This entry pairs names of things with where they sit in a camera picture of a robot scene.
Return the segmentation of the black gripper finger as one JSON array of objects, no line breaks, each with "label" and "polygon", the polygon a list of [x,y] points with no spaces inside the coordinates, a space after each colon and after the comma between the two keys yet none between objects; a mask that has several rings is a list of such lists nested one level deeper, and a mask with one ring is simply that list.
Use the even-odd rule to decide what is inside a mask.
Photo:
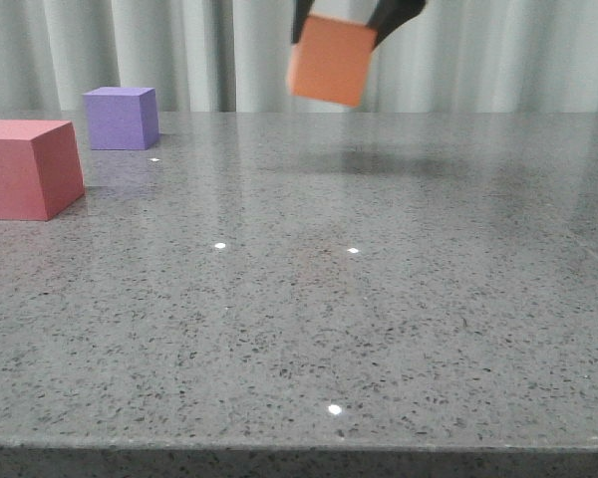
[{"label": "black gripper finger", "polygon": [[366,24],[377,33],[374,49],[403,24],[420,15],[426,5],[426,0],[380,0]]},{"label": "black gripper finger", "polygon": [[293,22],[291,28],[291,44],[299,43],[305,22],[314,5],[314,0],[295,0]]}]

